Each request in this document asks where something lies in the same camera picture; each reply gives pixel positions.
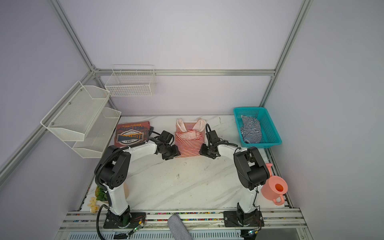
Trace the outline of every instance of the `pink watering can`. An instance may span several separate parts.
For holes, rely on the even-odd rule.
[[[265,165],[269,170],[270,177],[266,180],[261,192],[266,199],[272,200],[276,205],[283,205],[285,202],[283,194],[288,191],[288,185],[281,177],[272,176],[272,163],[266,163]]]

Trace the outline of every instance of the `shirt logo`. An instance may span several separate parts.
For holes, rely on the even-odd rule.
[[[131,145],[141,140],[144,140],[144,133],[131,129],[122,134],[118,134],[116,142],[122,145]]]

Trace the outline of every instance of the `white wall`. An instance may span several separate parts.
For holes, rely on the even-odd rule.
[[[384,2],[315,0],[266,107],[315,240],[384,239]]]
[[[87,68],[46,0],[2,1],[0,166]],[[0,190],[1,239],[53,239],[97,164],[47,133]]]
[[[102,76],[104,83],[108,76]],[[112,97],[122,115],[233,114],[258,106],[269,76],[157,76],[153,96]]]
[[[98,68],[274,69],[302,0],[61,2]]]

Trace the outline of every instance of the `laundry basket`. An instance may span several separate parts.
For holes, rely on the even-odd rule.
[[[269,148],[271,146],[281,144],[281,138],[277,133],[276,127],[273,124],[267,109],[258,107],[235,108],[233,113],[235,114],[235,121],[239,131],[242,147]],[[241,116],[253,117],[260,121],[263,135],[260,143],[248,144],[244,142],[243,136],[240,132],[240,128],[243,126]]]
[[[111,65],[105,89],[112,97],[152,96],[156,87],[153,65]]]

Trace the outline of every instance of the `watering can handle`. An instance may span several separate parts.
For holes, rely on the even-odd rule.
[[[285,203],[283,195],[279,195],[279,197],[280,197],[280,202],[277,202],[276,199],[273,200],[275,205],[278,205],[278,206],[283,205]]]

